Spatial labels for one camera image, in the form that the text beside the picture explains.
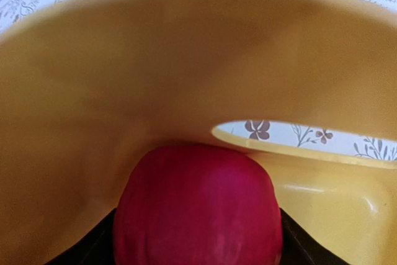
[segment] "red apple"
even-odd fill
[[[269,175],[225,148],[150,151],[133,170],[115,214],[117,265],[276,265],[281,250]]]

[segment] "yellow bin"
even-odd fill
[[[269,119],[397,140],[396,16],[356,0],[73,0],[0,40],[0,262],[42,264],[149,149],[242,150],[352,265],[397,263],[395,163],[247,141]]]

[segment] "brown flower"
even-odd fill
[[[324,130],[324,129],[323,129],[323,131],[318,130],[316,132],[316,137],[321,138],[320,141],[322,144],[327,144],[327,140],[332,139],[333,136],[334,135],[332,133],[328,133],[327,130]]]
[[[270,128],[270,122],[265,120],[247,120],[245,124],[245,128],[251,134],[249,135],[250,139],[254,140],[267,140],[270,135],[267,132]]]

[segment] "yellow container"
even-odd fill
[[[116,206],[143,154],[179,142],[246,152],[322,245],[353,265],[396,264],[394,163],[215,128],[270,119],[397,140],[392,13],[355,0],[73,0],[0,39],[1,264],[64,251]]]

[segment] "red fruit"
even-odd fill
[[[224,148],[150,151],[132,172],[115,214],[117,265],[276,265],[281,249],[269,175]]]

